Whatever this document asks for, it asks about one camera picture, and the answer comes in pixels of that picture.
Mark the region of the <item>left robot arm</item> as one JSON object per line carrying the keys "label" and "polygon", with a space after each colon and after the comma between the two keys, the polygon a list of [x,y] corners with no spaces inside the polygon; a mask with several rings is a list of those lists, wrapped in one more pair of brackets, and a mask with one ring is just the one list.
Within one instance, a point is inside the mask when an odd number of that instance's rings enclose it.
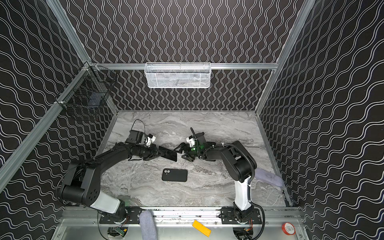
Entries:
{"label": "left robot arm", "polygon": [[143,161],[164,157],[168,149],[151,143],[152,139],[153,135],[132,131],[125,142],[116,143],[110,150],[84,162],[71,162],[58,197],[97,210],[117,224],[124,222],[127,219],[125,202],[102,192],[101,176],[119,162],[131,161],[133,157]]}

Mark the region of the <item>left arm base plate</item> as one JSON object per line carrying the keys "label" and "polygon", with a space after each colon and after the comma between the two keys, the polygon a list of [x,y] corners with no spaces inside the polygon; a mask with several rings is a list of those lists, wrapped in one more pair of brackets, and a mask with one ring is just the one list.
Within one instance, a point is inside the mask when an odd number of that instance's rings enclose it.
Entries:
{"label": "left arm base plate", "polygon": [[131,225],[140,223],[140,214],[143,212],[143,209],[140,207],[126,207],[126,216],[123,220],[116,220],[114,217],[111,217],[110,214],[101,214],[99,218],[99,224],[102,225]]}

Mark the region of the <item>black phone case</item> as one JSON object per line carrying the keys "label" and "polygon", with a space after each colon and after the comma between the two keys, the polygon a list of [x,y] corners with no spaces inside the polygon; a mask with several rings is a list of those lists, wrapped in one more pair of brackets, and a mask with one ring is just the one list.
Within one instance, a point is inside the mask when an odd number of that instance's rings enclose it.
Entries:
{"label": "black phone case", "polygon": [[188,171],[183,169],[164,169],[162,181],[185,183],[188,179]]}

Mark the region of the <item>black phone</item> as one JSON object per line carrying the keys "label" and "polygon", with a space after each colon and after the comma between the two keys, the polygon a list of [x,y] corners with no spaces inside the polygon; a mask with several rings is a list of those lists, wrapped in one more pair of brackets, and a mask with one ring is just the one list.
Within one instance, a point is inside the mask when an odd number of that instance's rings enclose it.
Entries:
{"label": "black phone", "polygon": [[171,161],[173,161],[173,162],[177,162],[177,160],[178,160],[178,155],[177,155],[177,153],[175,153],[174,151],[165,148],[165,154],[163,155],[162,158],[171,160]]}

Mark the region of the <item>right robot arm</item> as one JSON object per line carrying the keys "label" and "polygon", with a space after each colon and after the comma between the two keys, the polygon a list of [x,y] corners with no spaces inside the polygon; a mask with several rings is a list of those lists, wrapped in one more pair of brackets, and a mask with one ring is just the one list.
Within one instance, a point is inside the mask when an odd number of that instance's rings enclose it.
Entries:
{"label": "right robot arm", "polygon": [[257,163],[246,148],[239,142],[218,144],[208,142],[205,133],[193,134],[180,143],[173,152],[182,159],[193,162],[199,158],[208,162],[222,161],[230,177],[235,182],[234,217],[239,223],[251,218],[254,206],[251,203],[251,183],[255,178]]}

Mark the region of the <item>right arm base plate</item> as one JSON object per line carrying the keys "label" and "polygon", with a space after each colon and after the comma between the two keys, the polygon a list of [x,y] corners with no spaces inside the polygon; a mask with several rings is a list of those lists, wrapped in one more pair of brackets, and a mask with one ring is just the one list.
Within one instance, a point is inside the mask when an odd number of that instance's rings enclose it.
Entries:
{"label": "right arm base plate", "polygon": [[250,207],[244,211],[241,211],[237,207],[221,208],[218,218],[221,219],[223,225],[249,224],[250,220],[256,225],[263,223],[259,209],[255,209],[254,207]]}

